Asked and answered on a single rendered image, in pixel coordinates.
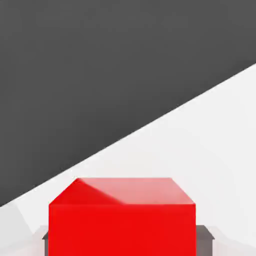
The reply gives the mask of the small red cube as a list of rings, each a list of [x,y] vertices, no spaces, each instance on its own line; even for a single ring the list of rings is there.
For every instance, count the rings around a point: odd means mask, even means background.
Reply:
[[[196,204],[171,178],[77,178],[49,204],[48,256],[196,256]]]

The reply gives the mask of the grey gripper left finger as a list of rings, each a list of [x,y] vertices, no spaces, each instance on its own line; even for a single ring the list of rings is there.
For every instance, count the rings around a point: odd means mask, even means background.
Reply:
[[[45,235],[48,233],[49,227],[41,225],[31,237],[29,256],[48,256],[48,239]]]

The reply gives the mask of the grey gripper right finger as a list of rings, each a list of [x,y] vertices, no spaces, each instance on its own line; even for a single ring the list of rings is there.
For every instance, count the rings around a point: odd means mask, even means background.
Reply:
[[[230,256],[227,237],[216,226],[197,224],[196,256]]]

